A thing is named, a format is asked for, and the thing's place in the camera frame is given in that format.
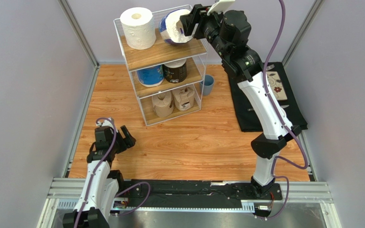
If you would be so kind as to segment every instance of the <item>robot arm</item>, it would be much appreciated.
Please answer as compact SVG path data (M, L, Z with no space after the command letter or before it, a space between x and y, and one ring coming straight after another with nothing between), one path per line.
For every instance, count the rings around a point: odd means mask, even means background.
M136 139L132 137L125 126L121 127L125 138L108 121L105 120L101 126L95 129L96 141L91 145L87 156L87 178L83 191L74 211L65 214L63 217L63 228L75 227L77 214L81 216L77 227L109 228L108 219L113 198L116 193L123 189L124 179L119 170L111 170L115 154L121 153L135 145ZM111 152L105 157L101 164L100 160L105 156L115 137L115 144Z
M229 10L224 13L232 2L220 0L213 6L194 5L190 14L181 16L180 21L186 36L192 35L198 24L193 37L207 39L222 59L225 72L238 83L260 119L263 133L251 142L257 154L256 170L251 182L255 195L263 197L269 194L275 181L271 175L274 159L292 137L281 124L267 97L262 73L264 64L257 52L247 46L251 31L247 17L243 11ZM274 104L279 107L276 98L272 97ZM279 112L286 126L294 135L299 135L299 126L292 125L282 108L279 108Z

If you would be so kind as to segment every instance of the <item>wooden floor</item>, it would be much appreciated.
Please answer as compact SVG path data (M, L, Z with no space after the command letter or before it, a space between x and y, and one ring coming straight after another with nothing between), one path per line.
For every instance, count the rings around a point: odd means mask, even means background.
M101 66L69 177L86 177L95 120L104 116L113 117L118 128L126 125L137 140L112 164L125 179L250 180L256 167L250 142L260 133L240 131L222 67L210 65L207 73L215 77L215 86L203 98L201 111L146 127L126 67ZM293 141L281 155L303 164ZM309 181L307 171L283 161L278 161L276 174Z

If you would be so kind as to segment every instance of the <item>label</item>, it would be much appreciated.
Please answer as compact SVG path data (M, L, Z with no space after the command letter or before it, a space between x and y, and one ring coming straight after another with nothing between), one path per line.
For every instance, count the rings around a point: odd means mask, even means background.
M260 210L268 210L268 206L260 205L260 206L259 206L259 209L260 209Z
M245 58L248 60L248 62L251 66L255 64L255 60L254 60L254 57L252 55L248 55Z
M184 63L181 67L170 68L163 66L164 78L171 83L179 83L187 78L187 65Z
M191 104L190 104L190 102L188 101L188 102L186 102L186 103L184 103L184 104L180 104L180 108L181 108L181 109L184 109L184 110L187 110L187 109L191 108Z
M145 85L154 85L161 82L164 78L161 65L137 71L139 81Z

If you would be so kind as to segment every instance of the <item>brown toilet paper roll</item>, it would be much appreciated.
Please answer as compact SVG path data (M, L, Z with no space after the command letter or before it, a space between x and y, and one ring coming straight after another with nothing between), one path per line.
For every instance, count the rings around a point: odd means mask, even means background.
M192 87L181 87L173 90L175 107L180 111L185 111L194 106L195 91Z
M152 96L154 113L166 117L173 113L174 102L170 91Z

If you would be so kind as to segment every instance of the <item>wire rack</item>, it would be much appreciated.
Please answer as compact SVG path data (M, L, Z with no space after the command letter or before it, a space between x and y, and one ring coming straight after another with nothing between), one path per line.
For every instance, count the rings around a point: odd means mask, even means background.
M170 12L173 12L175 10L180 10L180 9L192 10L192 6L184 5L184 6L179 6L179 7L175 7L175 8L170 8L170 9L166 9L166 10L153 12L155 27L158 27L160 21L162 20L162 18L164 16L166 16ZM174 59L165 58L164 60L162 60L159 63L142 66L142 67L131 68L130 67L131 60L129 59L129 62L128 62L128 56L127 56L128 54L125 52L125 49L130 49L130 48L125 46L125 43L123 43L123 40L125 40L125 38L124 38L125 33L122 28L121 20L115 19L114 25L115 25L116 33L118 36L120 48L122 51L122 56L124 58L126 67L129 72L129 77L132 82L132 86L133 86L133 89L134 89L134 92L136 95L136 99L139 103L139 107L141 109L144 122L147 126L150 126L153 124L158 124L158 123L161 123L164 121L168 121L168 120L177 118L179 116L183 116L183 115L201 110L201 108L202 108L202 90L200 87L200 82L202 82L205 78L206 63L207 63L207 57L208 57L208 42L205 39L201 39L199 41L199 45L197 46L201 50L189 52L190 54L181 56L177 59L176 58L174 58ZM177 84L171 84L171 83L167 82L166 80L164 80L161 85L156 86L156 87L143 87L137 79L137 73L136 73L137 70L144 69L144 68L150 68L153 66L161 65L164 63L168 63L168 62L173 62L173 61L180 60L180 59L187 59L187 69L191 70L191 72L188 72L191 75L189 79L187 78L184 81L177 83ZM175 108L174 112L168 117L163 117L163 118L156 117L154 115L153 107L151 104L151 97L154 95L158 95L160 93L164 93L164 92L167 92L167 91L170 91L173 89L177 89L177 88L181 88L184 86L189 86L195 90L194 106L191 109L184 111L184 112L179 112L177 110L177 108Z

